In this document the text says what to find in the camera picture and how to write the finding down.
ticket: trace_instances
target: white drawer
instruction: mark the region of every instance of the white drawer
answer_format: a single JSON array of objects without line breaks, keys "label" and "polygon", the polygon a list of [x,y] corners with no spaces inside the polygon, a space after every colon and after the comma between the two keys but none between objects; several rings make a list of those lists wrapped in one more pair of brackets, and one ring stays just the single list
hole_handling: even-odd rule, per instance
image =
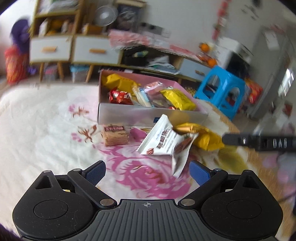
[{"label": "white drawer", "polygon": [[203,81],[204,77],[211,71],[211,68],[189,59],[184,59],[180,68],[180,74]]},{"label": "white drawer", "polygon": [[72,36],[33,38],[30,43],[30,61],[69,61],[71,44]]},{"label": "white drawer", "polygon": [[119,50],[110,46],[109,39],[79,36],[75,40],[72,62],[86,64],[117,64]]}]

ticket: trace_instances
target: blue plastic stool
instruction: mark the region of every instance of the blue plastic stool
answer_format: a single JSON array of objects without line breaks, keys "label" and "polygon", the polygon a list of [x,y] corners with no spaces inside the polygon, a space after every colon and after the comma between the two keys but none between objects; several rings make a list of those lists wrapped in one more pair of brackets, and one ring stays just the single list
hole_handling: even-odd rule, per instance
[{"label": "blue plastic stool", "polygon": [[[209,88],[207,86],[209,81],[213,76],[218,76],[220,84],[215,91],[206,90]],[[233,88],[239,89],[239,95],[235,104],[232,106],[227,101],[229,92]],[[236,77],[235,75],[229,73],[228,71],[222,69],[219,66],[215,66],[209,74],[204,78],[200,87],[196,91],[194,98],[209,101],[215,105],[224,115],[226,115],[230,120],[233,119],[237,110],[242,102],[245,93],[245,82]]]}]

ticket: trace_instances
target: drawer handle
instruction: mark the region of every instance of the drawer handle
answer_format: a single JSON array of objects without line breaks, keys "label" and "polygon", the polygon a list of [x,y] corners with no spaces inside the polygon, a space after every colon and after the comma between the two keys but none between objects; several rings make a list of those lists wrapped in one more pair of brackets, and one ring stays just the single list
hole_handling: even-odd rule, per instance
[{"label": "drawer handle", "polygon": [[44,47],[42,49],[43,53],[54,53],[57,51],[57,47]]},{"label": "drawer handle", "polygon": [[198,70],[196,70],[195,72],[196,72],[197,74],[201,75],[201,76],[205,76],[205,73],[203,73],[203,72],[200,72],[200,71],[198,71]]},{"label": "drawer handle", "polygon": [[106,54],[107,50],[105,50],[105,49],[90,49],[89,52],[90,53]]}]

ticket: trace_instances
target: framed picture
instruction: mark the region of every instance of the framed picture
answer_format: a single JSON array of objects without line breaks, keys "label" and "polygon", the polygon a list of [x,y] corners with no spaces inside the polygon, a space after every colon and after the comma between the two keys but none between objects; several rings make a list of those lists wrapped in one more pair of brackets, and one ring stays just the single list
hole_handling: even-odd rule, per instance
[{"label": "framed picture", "polygon": [[137,0],[117,0],[115,6],[118,10],[118,17],[114,22],[113,28],[137,32],[146,2]]}]

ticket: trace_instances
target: pink box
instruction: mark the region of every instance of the pink box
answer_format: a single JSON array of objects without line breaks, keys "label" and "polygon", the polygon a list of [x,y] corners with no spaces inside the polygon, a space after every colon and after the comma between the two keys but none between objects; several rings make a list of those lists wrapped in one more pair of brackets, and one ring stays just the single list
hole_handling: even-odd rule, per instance
[{"label": "pink box", "polygon": [[[181,111],[171,110],[165,108],[150,108],[142,106],[111,104],[109,103],[108,90],[101,84],[101,76],[108,76],[110,74],[118,74],[122,77],[131,79],[142,86],[159,81],[166,86],[172,86],[181,90],[192,102],[196,104],[195,111]],[[206,109],[200,104],[200,100],[193,98],[181,85],[172,80],[162,78],[125,73],[118,71],[103,70],[99,78],[99,111],[98,123],[103,124],[117,124],[121,123],[126,126],[154,126],[157,120],[165,114],[169,117],[172,125],[178,125],[185,122],[202,124],[208,116]]]}]

